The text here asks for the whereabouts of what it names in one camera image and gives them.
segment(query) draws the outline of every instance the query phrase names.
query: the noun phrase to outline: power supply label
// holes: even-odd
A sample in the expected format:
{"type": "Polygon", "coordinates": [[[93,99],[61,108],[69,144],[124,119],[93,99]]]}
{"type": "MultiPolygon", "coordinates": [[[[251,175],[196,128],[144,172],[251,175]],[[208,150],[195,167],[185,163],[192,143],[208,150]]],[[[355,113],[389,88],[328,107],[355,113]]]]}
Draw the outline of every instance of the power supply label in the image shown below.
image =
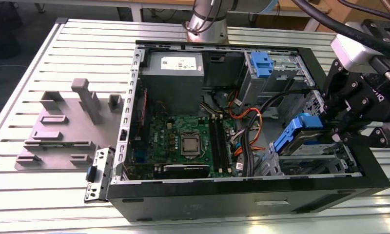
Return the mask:
{"type": "Polygon", "coordinates": [[[163,57],[163,70],[196,70],[195,57],[163,57]]]}

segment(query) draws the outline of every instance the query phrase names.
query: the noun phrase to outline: ram slot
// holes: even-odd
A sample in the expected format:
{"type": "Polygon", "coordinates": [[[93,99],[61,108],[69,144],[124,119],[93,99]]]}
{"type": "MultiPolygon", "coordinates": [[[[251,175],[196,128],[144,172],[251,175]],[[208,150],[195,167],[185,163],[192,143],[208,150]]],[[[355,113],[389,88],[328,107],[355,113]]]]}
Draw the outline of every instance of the ram slot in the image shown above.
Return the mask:
{"type": "Polygon", "coordinates": [[[212,147],[212,153],[213,153],[215,171],[223,172],[220,150],[219,150],[220,146],[219,146],[219,139],[217,139],[216,120],[213,118],[209,118],[209,140],[211,140],[211,147],[212,147]]]}
{"type": "Polygon", "coordinates": [[[217,137],[219,137],[219,146],[220,146],[221,168],[224,169],[225,172],[231,172],[223,119],[217,120],[217,137]]]}

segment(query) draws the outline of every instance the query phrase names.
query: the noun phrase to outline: metal table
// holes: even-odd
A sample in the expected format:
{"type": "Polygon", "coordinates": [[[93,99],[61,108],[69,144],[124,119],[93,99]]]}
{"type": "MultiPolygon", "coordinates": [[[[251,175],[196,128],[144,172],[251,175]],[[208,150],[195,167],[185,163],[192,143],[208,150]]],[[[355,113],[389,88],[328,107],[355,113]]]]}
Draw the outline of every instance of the metal table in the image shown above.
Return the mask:
{"type": "MultiPolygon", "coordinates": [[[[329,70],[333,34],[251,28],[229,28],[228,34],[231,43],[309,47],[329,70]]],[[[185,32],[177,24],[79,19],[60,20],[53,26],[0,114],[0,232],[390,233],[390,189],[317,214],[131,224],[109,203],[83,203],[85,172],[15,170],[16,154],[43,109],[44,90],[71,97],[71,81],[87,78],[99,97],[123,94],[137,39],[184,41],[185,32]]],[[[376,149],[375,155],[390,178],[390,150],[376,149]]]]}

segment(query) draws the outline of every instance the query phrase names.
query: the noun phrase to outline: cpu socket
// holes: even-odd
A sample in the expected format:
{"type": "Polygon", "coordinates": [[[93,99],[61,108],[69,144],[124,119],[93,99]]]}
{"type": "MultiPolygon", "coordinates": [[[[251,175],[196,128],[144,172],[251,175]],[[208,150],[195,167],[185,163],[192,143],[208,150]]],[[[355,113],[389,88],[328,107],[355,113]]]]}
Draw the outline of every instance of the cpu socket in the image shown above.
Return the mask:
{"type": "Polygon", "coordinates": [[[200,133],[184,132],[181,134],[181,155],[188,159],[195,159],[201,155],[200,133]]]}

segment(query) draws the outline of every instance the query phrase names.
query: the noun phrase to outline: green motherboard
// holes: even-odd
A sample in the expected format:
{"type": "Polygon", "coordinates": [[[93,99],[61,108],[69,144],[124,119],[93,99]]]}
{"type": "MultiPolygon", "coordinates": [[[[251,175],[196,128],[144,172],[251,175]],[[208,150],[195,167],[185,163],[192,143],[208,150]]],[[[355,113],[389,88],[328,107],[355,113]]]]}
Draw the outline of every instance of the green motherboard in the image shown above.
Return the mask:
{"type": "Polygon", "coordinates": [[[153,179],[153,170],[163,165],[208,165],[211,178],[236,175],[231,158],[228,139],[235,132],[235,121],[220,119],[221,151],[213,149],[217,139],[212,139],[212,117],[153,117],[149,125],[148,149],[133,152],[135,163],[129,165],[136,179],[153,179]],[[220,167],[217,161],[225,161],[228,167],[220,167]]]}

